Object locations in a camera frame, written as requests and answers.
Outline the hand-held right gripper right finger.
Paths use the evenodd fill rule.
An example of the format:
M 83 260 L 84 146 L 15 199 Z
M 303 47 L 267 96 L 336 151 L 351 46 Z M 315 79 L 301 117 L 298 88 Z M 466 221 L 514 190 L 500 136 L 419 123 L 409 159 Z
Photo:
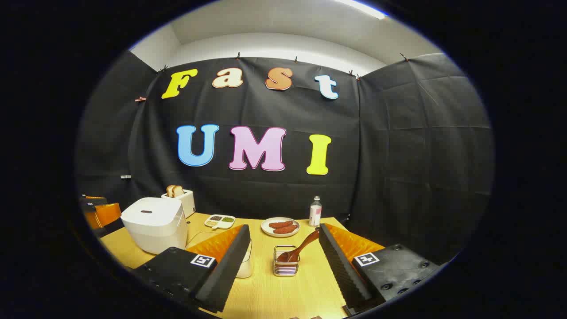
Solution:
M 405 245 L 383 247 L 327 223 L 320 225 L 318 241 L 350 316 L 412 291 L 440 267 Z

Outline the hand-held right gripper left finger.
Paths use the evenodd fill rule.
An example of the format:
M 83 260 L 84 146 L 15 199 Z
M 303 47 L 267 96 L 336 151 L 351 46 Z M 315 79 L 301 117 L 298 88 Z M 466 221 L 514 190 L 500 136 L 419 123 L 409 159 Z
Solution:
M 243 224 L 189 249 L 167 248 L 132 274 L 177 303 L 222 312 L 250 242 Z

